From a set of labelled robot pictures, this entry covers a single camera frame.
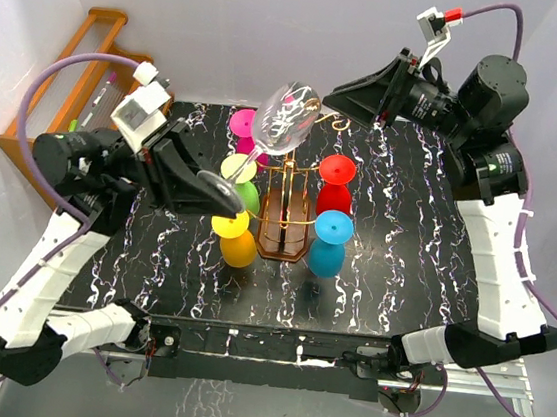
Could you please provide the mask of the magenta wine glass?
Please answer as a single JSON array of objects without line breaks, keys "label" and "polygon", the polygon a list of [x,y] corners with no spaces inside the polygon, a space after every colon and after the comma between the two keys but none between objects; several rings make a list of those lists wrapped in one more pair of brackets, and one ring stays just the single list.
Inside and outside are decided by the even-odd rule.
[{"label": "magenta wine glass", "polygon": [[229,119],[229,128],[237,137],[236,152],[249,155],[254,149],[252,128],[256,111],[254,109],[237,110]]}]

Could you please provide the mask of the clear wine glass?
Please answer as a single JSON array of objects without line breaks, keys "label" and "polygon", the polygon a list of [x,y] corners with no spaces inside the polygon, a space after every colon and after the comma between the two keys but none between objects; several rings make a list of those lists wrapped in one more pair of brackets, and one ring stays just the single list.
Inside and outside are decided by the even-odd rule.
[{"label": "clear wine glass", "polygon": [[242,172],[255,166],[261,154],[282,156],[295,150],[309,135],[321,105],[318,92],[312,86],[301,81],[286,83],[256,110],[251,127],[255,145],[238,168],[229,177],[201,170],[197,178],[224,196],[235,213],[244,211],[245,203],[236,190]]}]

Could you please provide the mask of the gold wire wine glass rack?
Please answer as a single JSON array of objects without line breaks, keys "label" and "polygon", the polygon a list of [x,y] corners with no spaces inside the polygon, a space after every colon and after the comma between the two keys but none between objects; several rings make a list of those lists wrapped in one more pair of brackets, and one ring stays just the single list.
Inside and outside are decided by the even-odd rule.
[{"label": "gold wire wine glass rack", "polygon": [[265,189],[260,195],[258,213],[251,215],[258,223],[255,245],[261,258],[298,263],[308,253],[312,239],[315,206],[309,196],[309,176],[319,166],[300,166],[296,151],[276,158],[270,164],[258,164],[266,172]]}]

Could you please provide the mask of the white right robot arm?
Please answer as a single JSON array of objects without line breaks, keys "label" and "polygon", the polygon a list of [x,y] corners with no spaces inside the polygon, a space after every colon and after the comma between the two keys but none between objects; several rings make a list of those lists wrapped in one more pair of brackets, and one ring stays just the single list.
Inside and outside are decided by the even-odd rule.
[{"label": "white right robot arm", "polygon": [[509,128],[530,99],[526,72],[514,59],[488,55],[453,92],[441,68],[439,59],[421,65],[403,49],[379,72],[323,99],[365,128],[402,117],[444,137],[443,170],[470,241],[479,308],[473,320],[393,336],[376,362],[401,381],[428,363],[468,369],[557,349],[557,328],[519,271],[526,247],[515,240],[529,184]]}]

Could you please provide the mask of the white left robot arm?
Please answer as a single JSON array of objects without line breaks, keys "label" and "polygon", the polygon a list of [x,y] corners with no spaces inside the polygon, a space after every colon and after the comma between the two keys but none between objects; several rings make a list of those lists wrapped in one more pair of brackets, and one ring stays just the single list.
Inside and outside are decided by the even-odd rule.
[{"label": "white left robot arm", "polygon": [[52,310],[93,255],[125,224],[136,195],[175,214],[236,217],[243,201],[212,172],[183,120],[157,115],[111,128],[41,134],[26,151],[57,207],[39,242],[0,292],[0,374],[32,386],[65,358],[149,341],[147,313],[128,299],[65,317]]}]

